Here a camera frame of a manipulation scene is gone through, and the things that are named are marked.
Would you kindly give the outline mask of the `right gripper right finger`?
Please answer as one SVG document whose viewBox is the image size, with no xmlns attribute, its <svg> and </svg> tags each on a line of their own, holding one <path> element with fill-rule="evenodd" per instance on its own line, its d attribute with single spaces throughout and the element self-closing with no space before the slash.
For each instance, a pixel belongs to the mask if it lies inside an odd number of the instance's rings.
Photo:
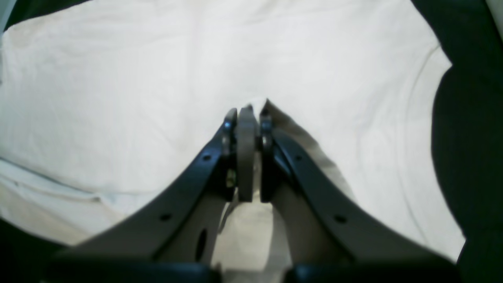
<svg viewBox="0 0 503 283">
<path fill-rule="evenodd" d="M 284 220 L 295 264 L 448 264 L 370 216 L 330 181 L 307 151 L 260 114 L 262 200 Z"/>
</svg>

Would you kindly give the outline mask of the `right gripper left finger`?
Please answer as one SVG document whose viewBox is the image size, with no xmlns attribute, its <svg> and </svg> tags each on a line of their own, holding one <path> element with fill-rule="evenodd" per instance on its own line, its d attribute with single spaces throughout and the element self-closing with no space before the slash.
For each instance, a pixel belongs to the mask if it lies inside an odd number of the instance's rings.
<svg viewBox="0 0 503 283">
<path fill-rule="evenodd" d="M 60 262 L 208 262 L 228 202 L 253 200 L 257 121 L 233 108 L 167 189 L 115 227 L 60 254 Z"/>
</svg>

